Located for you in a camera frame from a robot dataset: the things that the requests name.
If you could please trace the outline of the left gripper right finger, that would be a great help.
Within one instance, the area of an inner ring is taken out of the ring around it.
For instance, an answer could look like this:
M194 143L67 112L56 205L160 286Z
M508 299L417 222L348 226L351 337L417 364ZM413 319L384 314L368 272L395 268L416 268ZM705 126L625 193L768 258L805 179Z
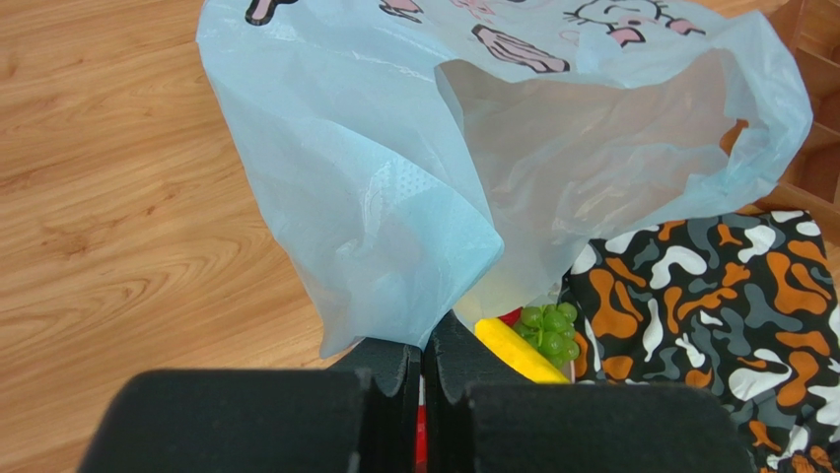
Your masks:
M447 314L424 351L432 472L748 472L727 411L680 385L537 384Z

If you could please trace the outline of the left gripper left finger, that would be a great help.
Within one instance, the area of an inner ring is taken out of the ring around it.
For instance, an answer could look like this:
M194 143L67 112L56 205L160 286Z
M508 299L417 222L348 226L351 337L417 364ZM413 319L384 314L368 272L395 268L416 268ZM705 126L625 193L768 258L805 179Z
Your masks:
M110 402L83 472L409 472L421 353L367 338L323 370L157 370Z

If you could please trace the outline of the yellow banana bunch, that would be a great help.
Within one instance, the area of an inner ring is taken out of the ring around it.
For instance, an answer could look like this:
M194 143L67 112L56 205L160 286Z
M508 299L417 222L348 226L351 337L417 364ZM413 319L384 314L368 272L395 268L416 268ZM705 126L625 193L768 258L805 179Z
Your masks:
M569 384L571 380L551 365L511 326L498 318L479 320L475 336L508 367L539 384Z

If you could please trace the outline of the green grape bunch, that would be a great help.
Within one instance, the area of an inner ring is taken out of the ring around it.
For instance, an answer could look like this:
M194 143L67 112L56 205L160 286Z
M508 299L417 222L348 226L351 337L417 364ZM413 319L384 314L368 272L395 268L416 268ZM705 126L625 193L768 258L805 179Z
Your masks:
M523 307L514 330L558 370L581 355L574 322L578 310L570 303Z

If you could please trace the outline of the light blue plastic bag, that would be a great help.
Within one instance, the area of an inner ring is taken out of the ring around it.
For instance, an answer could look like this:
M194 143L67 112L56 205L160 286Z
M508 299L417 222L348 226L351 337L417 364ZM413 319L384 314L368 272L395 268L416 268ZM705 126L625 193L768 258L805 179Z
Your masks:
M689 1L207 1L196 41L323 357L424 347L594 238L750 204L812 122L764 15Z

